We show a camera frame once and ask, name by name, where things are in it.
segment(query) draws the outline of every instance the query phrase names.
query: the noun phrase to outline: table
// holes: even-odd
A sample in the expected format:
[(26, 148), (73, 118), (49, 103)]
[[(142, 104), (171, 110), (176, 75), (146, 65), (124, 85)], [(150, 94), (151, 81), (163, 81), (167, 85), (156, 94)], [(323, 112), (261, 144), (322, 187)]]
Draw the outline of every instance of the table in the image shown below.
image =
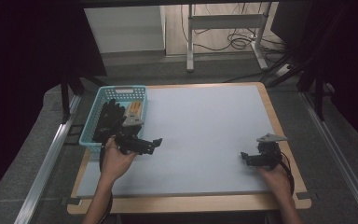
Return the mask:
[[(235, 83), (235, 84), (193, 84), (150, 86), (149, 89), (160, 88), (208, 88), (208, 87), (235, 87), (256, 86), (266, 108), (273, 131), (277, 135), (284, 136), (280, 122), (274, 112), (267, 91), (261, 83)], [(296, 166), (296, 161), (287, 142), (279, 143), (281, 151), (287, 155), (291, 162), (296, 188), (294, 199), (297, 209), (306, 209), (311, 206), (310, 199), (298, 199), (298, 193), (307, 192), (301, 174)], [(86, 150), (82, 164), (79, 168), (76, 183), (72, 191), (72, 198), (76, 197), (81, 177), (84, 174), (90, 153)], [(70, 214), (85, 214), (91, 199), (83, 199), (80, 205), (69, 204), (67, 211)], [(217, 212), (217, 211), (260, 211), (278, 209), (273, 196), (269, 193), (234, 194), (234, 195), (207, 195), (207, 196), (150, 196), (115, 198), (111, 213), (137, 214), (137, 213), (185, 213), (185, 212)]]

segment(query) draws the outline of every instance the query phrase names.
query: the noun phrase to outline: forearm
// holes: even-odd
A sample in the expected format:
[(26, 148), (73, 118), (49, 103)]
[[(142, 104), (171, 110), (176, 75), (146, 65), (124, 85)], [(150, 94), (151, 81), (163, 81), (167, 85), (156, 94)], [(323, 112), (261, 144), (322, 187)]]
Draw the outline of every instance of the forearm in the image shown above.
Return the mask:
[(86, 216), (83, 219), (83, 224), (98, 223), (106, 211), (106, 207), (110, 201), (110, 194), (112, 192), (113, 182), (106, 183), (100, 179), (92, 197), (91, 204), (87, 210)]
[(295, 201), (292, 197), (282, 199), (277, 198), (277, 200), (284, 224), (302, 224), (301, 217), (296, 210)]

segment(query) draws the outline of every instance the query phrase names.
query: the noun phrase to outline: blue plastic basket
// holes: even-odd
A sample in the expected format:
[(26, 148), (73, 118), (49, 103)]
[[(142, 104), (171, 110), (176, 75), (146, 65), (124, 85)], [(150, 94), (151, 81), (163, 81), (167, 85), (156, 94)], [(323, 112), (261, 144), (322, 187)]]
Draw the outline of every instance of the blue plastic basket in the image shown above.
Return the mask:
[[(145, 121), (147, 94), (146, 86), (106, 86), (98, 90), (95, 97), (91, 111), (87, 118), (83, 132), (80, 135), (79, 144), (87, 147), (91, 152), (99, 152), (102, 143), (97, 143), (92, 140), (98, 119), (103, 109), (104, 103), (109, 103), (110, 100), (115, 99), (121, 106), (127, 107), (133, 101), (142, 101), (143, 109), (141, 119)], [(143, 129), (138, 133), (138, 137), (142, 138)]]

